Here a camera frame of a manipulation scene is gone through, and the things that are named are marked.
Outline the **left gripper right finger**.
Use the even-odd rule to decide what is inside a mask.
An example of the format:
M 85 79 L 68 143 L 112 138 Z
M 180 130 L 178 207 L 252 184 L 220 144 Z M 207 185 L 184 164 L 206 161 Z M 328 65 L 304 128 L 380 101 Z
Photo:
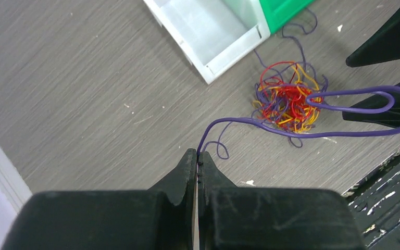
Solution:
M 339 193 L 238 187 L 208 152 L 197 163 L 200 249 L 365 249 Z

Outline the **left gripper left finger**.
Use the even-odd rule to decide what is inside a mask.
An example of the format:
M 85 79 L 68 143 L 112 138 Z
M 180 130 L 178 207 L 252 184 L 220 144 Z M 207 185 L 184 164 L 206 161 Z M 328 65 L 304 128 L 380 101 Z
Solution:
M 34 194 L 2 249 L 192 249 L 197 154 L 147 190 Z

